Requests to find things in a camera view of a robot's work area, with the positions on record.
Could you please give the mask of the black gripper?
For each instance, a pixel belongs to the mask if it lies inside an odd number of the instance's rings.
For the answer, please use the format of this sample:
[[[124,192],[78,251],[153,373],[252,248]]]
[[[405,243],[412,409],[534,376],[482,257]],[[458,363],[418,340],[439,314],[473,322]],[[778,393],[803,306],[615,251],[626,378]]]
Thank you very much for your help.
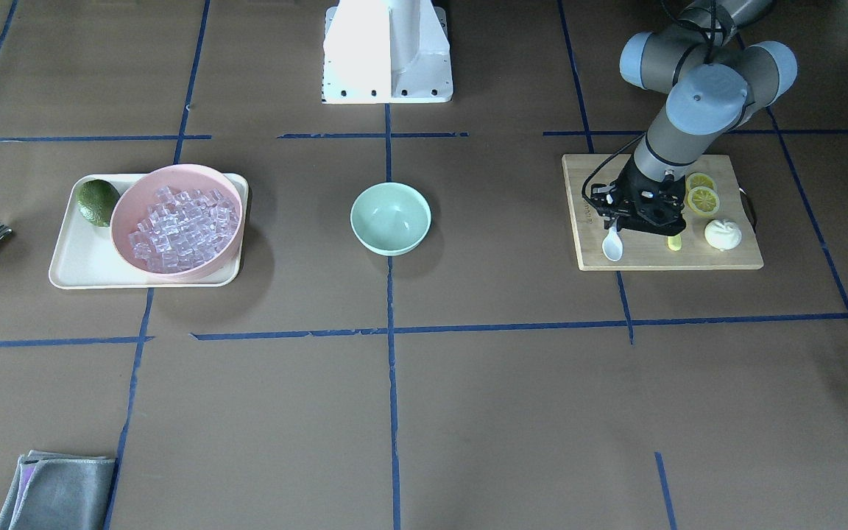
[[[686,199],[685,178],[662,174],[659,181],[647,177],[635,161],[628,160],[615,181],[620,191],[617,229],[663,237],[679,235],[687,226],[682,212]]]

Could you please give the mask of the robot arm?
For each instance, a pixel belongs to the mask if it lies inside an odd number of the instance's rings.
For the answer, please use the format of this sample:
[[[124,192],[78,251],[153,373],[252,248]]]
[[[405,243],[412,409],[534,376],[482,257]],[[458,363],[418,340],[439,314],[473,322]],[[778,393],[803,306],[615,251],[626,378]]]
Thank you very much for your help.
[[[606,227],[672,237],[686,226],[686,179],[724,133],[747,123],[787,93],[798,74],[794,52],[779,41],[743,50],[727,44],[774,6],[771,1],[694,1],[660,32],[632,36],[619,71],[633,86],[666,101],[632,157],[590,202]]]

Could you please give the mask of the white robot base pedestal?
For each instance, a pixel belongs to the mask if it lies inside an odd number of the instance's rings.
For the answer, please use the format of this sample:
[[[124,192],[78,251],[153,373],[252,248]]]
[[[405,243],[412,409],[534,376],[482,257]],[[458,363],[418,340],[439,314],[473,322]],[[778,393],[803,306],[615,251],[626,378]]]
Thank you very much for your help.
[[[321,101],[328,105],[452,100],[450,31],[431,1],[340,1],[325,13]]]

